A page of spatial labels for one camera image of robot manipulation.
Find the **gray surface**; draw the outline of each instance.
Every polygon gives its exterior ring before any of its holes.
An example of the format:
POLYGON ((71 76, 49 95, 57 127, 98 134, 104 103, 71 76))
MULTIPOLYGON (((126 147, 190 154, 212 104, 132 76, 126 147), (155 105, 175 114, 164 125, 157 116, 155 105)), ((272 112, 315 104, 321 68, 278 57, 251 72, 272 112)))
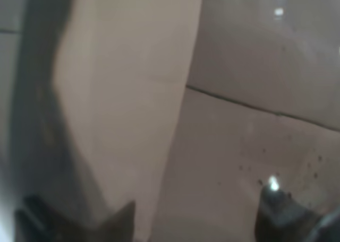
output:
POLYGON ((0 153, 5 155, 20 36, 0 34, 0 153))
POLYGON ((20 31, 26 0, 0 0, 0 29, 20 31))

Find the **tile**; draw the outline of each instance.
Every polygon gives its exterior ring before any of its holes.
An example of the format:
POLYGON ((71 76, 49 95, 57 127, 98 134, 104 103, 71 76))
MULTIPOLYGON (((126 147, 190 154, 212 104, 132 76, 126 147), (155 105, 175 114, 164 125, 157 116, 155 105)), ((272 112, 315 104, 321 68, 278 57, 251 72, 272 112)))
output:
POLYGON ((151 240, 254 241, 270 176, 322 212, 340 203, 339 153, 337 132, 186 90, 151 240))
POLYGON ((203 0, 188 84, 340 129, 337 1, 203 0))
POLYGON ((0 0, 0 29, 20 31, 26 0, 0 0))
POLYGON ((11 98, 15 80, 15 66, 19 35, 0 34, 0 154, 5 155, 9 135, 11 98))

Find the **grout line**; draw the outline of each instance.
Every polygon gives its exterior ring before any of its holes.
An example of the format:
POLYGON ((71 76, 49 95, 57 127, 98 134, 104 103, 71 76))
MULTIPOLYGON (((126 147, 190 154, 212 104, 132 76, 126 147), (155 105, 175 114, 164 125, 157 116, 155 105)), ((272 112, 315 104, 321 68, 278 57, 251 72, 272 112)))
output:
POLYGON ((242 101, 238 101, 238 100, 234 100, 234 99, 230 99, 228 97, 224 97, 224 96, 218 95, 216 93, 212 93, 212 92, 209 92, 209 91, 206 91, 206 90, 203 90, 203 89, 199 89, 197 87, 193 87, 193 86, 188 85, 188 84, 186 85, 186 88, 193 90, 193 91, 196 91, 196 92, 200 92, 200 93, 209 95, 209 96, 214 97, 216 99, 220 99, 220 100, 228 101, 228 102, 231 102, 231 103, 234 103, 234 104, 237 104, 237 105, 241 105, 243 107, 247 107, 247 108, 255 109, 255 110, 258 110, 258 111, 270 113, 270 114, 273 114, 275 116, 285 116, 285 117, 293 118, 293 119, 300 120, 300 121, 305 122, 305 123, 314 124, 316 126, 319 126, 319 127, 325 128, 325 129, 329 129, 329 130, 334 131, 334 132, 340 132, 340 129, 338 129, 338 128, 328 126, 328 125, 316 122, 314 120, 310 120, 308 118, 290 115, 290 114, 287 114, 287 113, 284 113, 284 112, 279 112, 279 111, 275 112, 275 111, 272 111, 272 110, 269 110, 269 109, 266 109, 266 108, 253 106, 251 104, 248 104, 248 103, 245 103, 245 102, 242 102, 242 101))
POLYGON ((0 33, 3 33, 3 34, 20 34, 20 31, 0 28, 0 33))

